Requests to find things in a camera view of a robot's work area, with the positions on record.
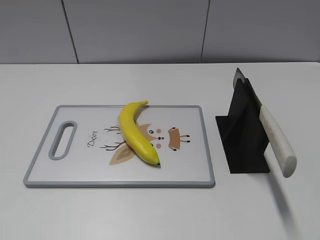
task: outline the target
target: knife holder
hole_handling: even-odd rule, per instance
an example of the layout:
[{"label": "knife holder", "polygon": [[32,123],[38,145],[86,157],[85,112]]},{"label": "knife holder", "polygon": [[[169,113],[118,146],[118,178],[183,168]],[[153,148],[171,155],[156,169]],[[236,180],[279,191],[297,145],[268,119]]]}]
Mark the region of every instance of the knife holder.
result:
[{"label": "knife holder", "polygon": [[228,115],[215,117],[231,174],[270,172],[264,157],[269,139],[259,113],[249,85],[238,79]]}]

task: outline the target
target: kitchen knife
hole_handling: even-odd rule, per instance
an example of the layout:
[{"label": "kitchen knife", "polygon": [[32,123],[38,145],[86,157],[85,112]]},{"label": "kitchen knife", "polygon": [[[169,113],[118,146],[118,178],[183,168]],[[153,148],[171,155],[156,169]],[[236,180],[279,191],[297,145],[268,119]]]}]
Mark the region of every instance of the kitchen knife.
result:
[{"label": "kitchen knife", "polygon": [[285,178],[289,178],[295,171],[297,166],[297,157],[292,150],[292,147],[281,130],[276,120],[272,117],[266,106],[262,105],[252,88],[249,80],[243,75],[239,68],[236,69],[233,78],[233,88],[236,87],[237,80],[241,79],[242,83],[247,85],[252,91],[254,100],[259,107],[259,120],[262,123],[264,131],[270,141],[275,157],[281,168],[282,174]]}]

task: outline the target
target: banana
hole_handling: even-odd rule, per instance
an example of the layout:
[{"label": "banana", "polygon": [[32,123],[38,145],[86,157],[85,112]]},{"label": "banana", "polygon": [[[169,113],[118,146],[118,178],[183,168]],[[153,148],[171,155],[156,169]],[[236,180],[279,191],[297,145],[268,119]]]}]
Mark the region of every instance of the banana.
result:
[{"label": "banana", "polygon": [[141,101],[126,105],[119,116],[119,127],[126,143],[143,161],[159,166],[160,161],[157,151],[140,132],[134,120],[138,110],[147,104],[148,101]]}]

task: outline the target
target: table surface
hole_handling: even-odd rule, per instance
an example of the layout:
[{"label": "table surface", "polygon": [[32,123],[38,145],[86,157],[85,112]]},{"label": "table surface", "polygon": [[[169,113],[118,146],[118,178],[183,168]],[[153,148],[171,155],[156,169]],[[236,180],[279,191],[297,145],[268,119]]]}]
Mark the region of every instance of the table surface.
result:
[{"label": "table surface", "polygon": [[[215,116],[239,67],[289,139],[284,178],[230,174]],[[320,239],[320,63],[0,65],[0,239]],[[216,186],[26,188],[23,177],[58,105],[200,105]]]}]

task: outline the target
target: white knife handle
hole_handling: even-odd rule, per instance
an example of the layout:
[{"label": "white knife handle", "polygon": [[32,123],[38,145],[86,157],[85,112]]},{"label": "white knife handle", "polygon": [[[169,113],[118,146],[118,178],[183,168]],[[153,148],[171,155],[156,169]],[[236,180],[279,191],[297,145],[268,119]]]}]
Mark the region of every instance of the white knife handle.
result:
[{"label": "white knife handle", "polygon": [[270,141],[283,176],[289,178],[296,169],[297,157],[288,139],[268,109],[263,105],[260,108],[259,119]]}]

